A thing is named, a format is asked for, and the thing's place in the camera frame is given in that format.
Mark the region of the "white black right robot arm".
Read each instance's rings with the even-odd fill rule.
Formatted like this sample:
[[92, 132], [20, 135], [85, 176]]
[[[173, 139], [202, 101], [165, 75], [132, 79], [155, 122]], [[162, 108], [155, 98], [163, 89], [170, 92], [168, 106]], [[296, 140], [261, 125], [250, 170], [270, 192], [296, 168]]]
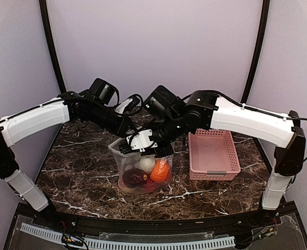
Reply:
[[232, 131], [275, 145], [275, 167], [262, 195], [262, 207], [252, 215], [258, 226], [271, 220], [290, 180], [302, 169], [306, 139], [301, 118], [293, 110], [280, 114], [257, 109], [210, 90], [195, 91], [185, 102], [162, 85], [146, 98], [144, 109], [157, 121], [127, 136], [119, 145], [123, 154], [169, 156], [172, 142], [197, 129]]

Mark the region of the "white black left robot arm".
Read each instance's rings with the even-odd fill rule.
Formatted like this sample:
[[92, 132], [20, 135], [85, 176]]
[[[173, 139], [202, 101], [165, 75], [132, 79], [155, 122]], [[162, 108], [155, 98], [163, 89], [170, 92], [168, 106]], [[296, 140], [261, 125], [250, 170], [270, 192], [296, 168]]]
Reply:
[[40, 212], [40, 219], [49, 227], [60, 223], [47, 196], [21, 169], [11, 147], [19, 141], [49, 127], [75, 120], [90, 121], [120, 138], [135, 124], [130, 117], [115, 112], [89, 90], [69, 91], [17, 114], [0, 118], [0, 179], [4, 180], [31, 207]]

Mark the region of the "orange toy fruit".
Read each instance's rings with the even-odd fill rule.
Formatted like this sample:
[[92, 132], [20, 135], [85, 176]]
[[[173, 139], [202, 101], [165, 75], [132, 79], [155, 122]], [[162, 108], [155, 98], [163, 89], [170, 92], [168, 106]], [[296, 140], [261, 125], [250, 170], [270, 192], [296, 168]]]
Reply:
[[170, 171], [169, 164], [166, 160], [156, 160], [155, 166], [150, 173], [150, 178], [154, 182], [164, 182]]

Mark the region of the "dark purple toy onion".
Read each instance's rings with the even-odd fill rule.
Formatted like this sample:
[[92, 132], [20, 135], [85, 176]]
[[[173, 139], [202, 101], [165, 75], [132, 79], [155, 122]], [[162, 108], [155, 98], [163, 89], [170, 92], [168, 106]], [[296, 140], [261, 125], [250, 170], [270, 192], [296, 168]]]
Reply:
[[122, 176], [122, 181], [128, 188], [143, 186], [147, 180], [148, 174], [144, 170], [138, 168], [129, 169]]

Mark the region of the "white toy radish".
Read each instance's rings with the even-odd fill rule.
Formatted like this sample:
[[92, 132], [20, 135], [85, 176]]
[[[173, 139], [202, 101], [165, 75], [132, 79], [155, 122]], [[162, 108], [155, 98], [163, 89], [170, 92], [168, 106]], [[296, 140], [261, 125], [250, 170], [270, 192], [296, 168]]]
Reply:
[[155, 167], [155, 164], [156, 164], [156, 160], [153, 157], [146, 156], [146, 157], [142, 157], [139, 160], [138, 168], [147, 173], [151, 173], [151, 171]]

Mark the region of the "clear zip top bag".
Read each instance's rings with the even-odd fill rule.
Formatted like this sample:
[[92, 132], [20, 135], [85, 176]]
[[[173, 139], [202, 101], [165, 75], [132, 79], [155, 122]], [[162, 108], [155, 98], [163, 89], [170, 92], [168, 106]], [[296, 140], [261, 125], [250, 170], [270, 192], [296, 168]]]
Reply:
[[117, 139], [108, 148], [116, 161], [119, 173], [118, 187], [126, 195], [146, 194], [167, 187], [172, 180], [173, 155], [156, 158], [139, 152], [122, 154]]

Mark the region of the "red toy pomegranate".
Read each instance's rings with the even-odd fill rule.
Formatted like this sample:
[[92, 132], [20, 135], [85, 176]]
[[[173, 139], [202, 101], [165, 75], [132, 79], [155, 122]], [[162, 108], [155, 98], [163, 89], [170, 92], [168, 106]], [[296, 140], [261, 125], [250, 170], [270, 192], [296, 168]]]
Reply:
[[151, 192], [155, 192], [156, 190], [160, 189], [161, 188], [161, 184], [160, 183], [157, 183], [151, 179], [149, 179], [145, 185], [144, 185], [144, 191], [146, 193], [151, 193]]

